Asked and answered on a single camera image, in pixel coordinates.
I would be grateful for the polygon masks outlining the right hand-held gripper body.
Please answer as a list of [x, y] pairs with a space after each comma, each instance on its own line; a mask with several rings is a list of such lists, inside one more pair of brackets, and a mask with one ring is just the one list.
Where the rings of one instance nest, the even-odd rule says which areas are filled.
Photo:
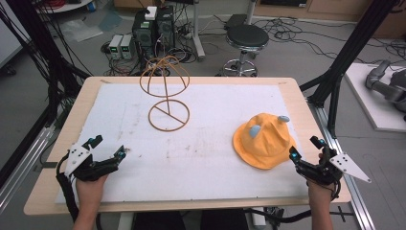
[[302, 158], [300, 162], [294, 162], [294, 165], [298, 174], [321, 185], [338, 182], [344, 173], [367, 183], [372, 182], [348, 154], [338, 154], [335, 149], [329, 147], [322, 148], [322, 157], [317, 165]]

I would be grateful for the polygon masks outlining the white foam mat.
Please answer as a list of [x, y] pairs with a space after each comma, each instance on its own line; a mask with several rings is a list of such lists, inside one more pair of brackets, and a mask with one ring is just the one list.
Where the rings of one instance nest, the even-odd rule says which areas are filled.
[[235, 131], [253, 116], [284, 115], [276, 85], [193, 84], [177, 96], [190, 109], [188, 123], [164, 132], [148, 121], [157, 102], [137, 83], [107, 83], [82, 127], [78, 142], [102, 136], [93, 157], [102, 161], [120, 146], [127, 156], [104, 185], [106, 202], [191, 201], [306, 196], [291, 161], [271, 170], [249, 166], [235, 152]]

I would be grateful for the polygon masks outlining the black metal frame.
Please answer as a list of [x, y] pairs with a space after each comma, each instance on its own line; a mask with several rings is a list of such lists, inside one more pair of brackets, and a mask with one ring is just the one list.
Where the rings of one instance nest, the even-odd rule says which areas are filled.
[[336, 116], [342, 78], [397, 2], [398, 0], [372, 0], [325, 73], [300, 86], [302, 92], [316, 86], [308, 101], [317, 108], [322, 108], [327, 97], [330, 97], [327, 130], [333, 138], [336, 138]]
[[89, 71], [81, 70], [74, 63], [69, 62], [59, 51], [48, 27], [43, 22], [42, 14], [37, 12], [33, 0], [5, 1], [30, 37], [30, 42], [25, 41], [18, 26], [7, 16], [5, 11], [1, 10], [1, 6], [0, 20], [5, 23], [9, 31], [28, 53], [38, 73], [47, 82], [49, 103], [0, 170], [0, 189], [3, 189], [10, 180], [11, 174], [22, 161], [25, 151], [39, 131], [56, 119], [56, 110], [59, 104], [65, 99], [75, 98], [79, 94], [81, 89], [79, 79], [86, 80], [92, 77]]

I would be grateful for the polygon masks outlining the grey power supply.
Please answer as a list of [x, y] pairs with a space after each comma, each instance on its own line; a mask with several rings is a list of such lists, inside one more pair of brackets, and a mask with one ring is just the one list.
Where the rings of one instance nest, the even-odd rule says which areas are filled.
[[113, 59], [122, 58], [122, 51], [121, 51], [122, 39], [123, 39], [123, 36], [121, 34], [115, 34], [108, 45], [110, 55]]
[[132, 59], [135, 51], [131, 34], [125, 34], [121, 41], [121, 51], [123, 59]]

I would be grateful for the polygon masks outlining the white board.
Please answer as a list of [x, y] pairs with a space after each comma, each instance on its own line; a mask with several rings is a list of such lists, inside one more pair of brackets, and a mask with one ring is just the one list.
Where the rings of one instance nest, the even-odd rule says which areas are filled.
[[375, 67], [375, 64], [352, 64], [346, 73], [350, 88], [375, 130], [406, 132], [405, 114], [385, 100], [383, 95], [365, 86], [367, 75]]

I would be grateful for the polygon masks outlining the black computer tower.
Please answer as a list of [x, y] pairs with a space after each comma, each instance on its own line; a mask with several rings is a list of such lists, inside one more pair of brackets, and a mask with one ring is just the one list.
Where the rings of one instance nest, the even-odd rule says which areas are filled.
[[166, 6], [157, 10], [156, 22], [159, 40], [166, 49], [175, 46], [173, 6]]
[[154, 20], [146, 20], [147, 11], [138, 11], [135, 14], [132, 34], [135, 42], [138, 44], [139, 51], [144, 54], [147, 59], [154, 58], [153, 46], [157, 39], [156, 22]]

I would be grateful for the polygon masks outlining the black round stool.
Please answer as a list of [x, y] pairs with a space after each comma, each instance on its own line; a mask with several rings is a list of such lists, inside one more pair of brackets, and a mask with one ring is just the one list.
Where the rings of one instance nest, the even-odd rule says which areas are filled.
[[228, 60], [221, 69], [226, 77], [256, 77], [257, 66], [247, 59], [249, 53], [254, 56], [264, 49], [269, 41], [268, 33], [256, 25], [237, 25], [228, 29], [226, 41], [240, 50], [239, 58]]

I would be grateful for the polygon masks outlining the aluminium rail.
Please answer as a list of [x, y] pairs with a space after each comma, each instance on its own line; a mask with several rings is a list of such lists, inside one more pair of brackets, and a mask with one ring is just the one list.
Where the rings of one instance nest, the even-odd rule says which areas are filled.
[[56, 127], [54, 125], [43, 127], [34, 136], [33, 140], [28, 142], [28, 147], [22, 151], [22, 159], [11, 171], [10, 177], [0, 189], [0, 215], [7, 209], [12, 197], [38, 161], [40, 153], [43, 152], [50, 143], [50, 139], [54, 136], [55, 130]]
[[[322, 107], [317, 107], [311, 103], [309, 103], [308, 106], [329, 146], [333, 149], [336, 149], [339, 154], [345, 153], [342, 150], [339, 141], [334, 138], [331, 135], [330, 131], [327, 129], [328, 115], [326, 111]], [[371, 215], [358, 189], [355, 177], [345, 174], [344, 183], [346, 184], [347, 190], [350, 193], [350, 207], [354, 213], [358, 229], [375, 230]]]

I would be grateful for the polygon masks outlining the clear plastic sheet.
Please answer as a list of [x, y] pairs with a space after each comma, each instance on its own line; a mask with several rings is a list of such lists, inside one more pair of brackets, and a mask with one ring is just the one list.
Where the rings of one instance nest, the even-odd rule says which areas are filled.
[[98, 26], [89, 27], [80, 19], [67, 21], [60, 28], [64, 37], [69, 41], [82, 42], [102, 35], [102, 30]]

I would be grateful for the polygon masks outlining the person's left hand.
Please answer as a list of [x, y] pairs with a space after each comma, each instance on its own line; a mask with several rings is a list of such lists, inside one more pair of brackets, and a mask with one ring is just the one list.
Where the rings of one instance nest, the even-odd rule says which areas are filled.
[[81, 208], [96, 207], [100, 205], [106, 179], [107, 175], [104, 175], [95, 181], [78, 180], [76, 182], [79, 206]]

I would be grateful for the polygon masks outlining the brown wire hat stand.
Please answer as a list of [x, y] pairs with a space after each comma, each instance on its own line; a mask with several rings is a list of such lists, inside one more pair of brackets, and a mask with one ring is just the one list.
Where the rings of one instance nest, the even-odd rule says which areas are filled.
[[177, 57], [156, 57], [147, 62], [139, 84], [146, 94], [157, 100], [147, 114], [149, 123], [155, 129], [171, 132], [188, 123], [190, 109], [177, 96], [187, 90], [190, 82], [190, 74]]

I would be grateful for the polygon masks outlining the white stand leg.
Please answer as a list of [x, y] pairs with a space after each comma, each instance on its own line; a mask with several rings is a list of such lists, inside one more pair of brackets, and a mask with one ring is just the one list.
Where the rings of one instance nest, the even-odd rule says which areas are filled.
[[192, 5], [193, 5], [192, 41], [195, 47], [197, 60], [203, 61], [206, 57], [206, 54], [199, 36], [199, 0], [192, 0]]

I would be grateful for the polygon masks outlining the person's right hand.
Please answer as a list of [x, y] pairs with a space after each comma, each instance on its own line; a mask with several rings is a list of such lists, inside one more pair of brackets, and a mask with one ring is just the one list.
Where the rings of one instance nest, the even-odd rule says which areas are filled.
[[314, 181], [307, 181], [309, 204], [311, 206], [329, 205], [335, 196], [334, 184], [320, 185]]

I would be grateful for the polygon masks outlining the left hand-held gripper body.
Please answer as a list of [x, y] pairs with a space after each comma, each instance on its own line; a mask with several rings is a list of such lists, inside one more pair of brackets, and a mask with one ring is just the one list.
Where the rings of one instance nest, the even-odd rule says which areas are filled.
[[64, 174], [73, 175], [82, 181], [96, 181], [100, 177], [115, 172], [120, 165], [120, 150], [103, 161], [93, 160], [93, 150], [97, 144], [74, 144], [68, 149], [68, 161]]

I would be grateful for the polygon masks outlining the round white table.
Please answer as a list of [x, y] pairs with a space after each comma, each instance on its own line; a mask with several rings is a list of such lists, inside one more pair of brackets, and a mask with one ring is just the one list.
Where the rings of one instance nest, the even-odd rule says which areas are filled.
[[36, 11], [37, 12], [46, 12], [46, 13], [69, 12], [69, 11], [73, 11], [73, 10], [77, 10], [82, 7], [85, 7], [92, 1], [93, 0], [80, 0], [79, 3], [75, 3], [75, 4], [69, 4], [68, 2], [65, 2], [63, 5], [55, 5], [55, 6], [48, 5], [47, 3], [42, 3], [42, 4], [38, 5], [38, 7], [36, 8]]

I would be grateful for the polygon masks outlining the orange bucket hat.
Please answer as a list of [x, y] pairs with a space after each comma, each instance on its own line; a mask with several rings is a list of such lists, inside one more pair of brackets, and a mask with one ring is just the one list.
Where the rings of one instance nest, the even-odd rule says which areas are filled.
[[233, 147], [248, 165], [270, 170], [289, 159], [289, 149], [297, 147], [283, 115], [260, 113], [242, 124], [233, 135]]

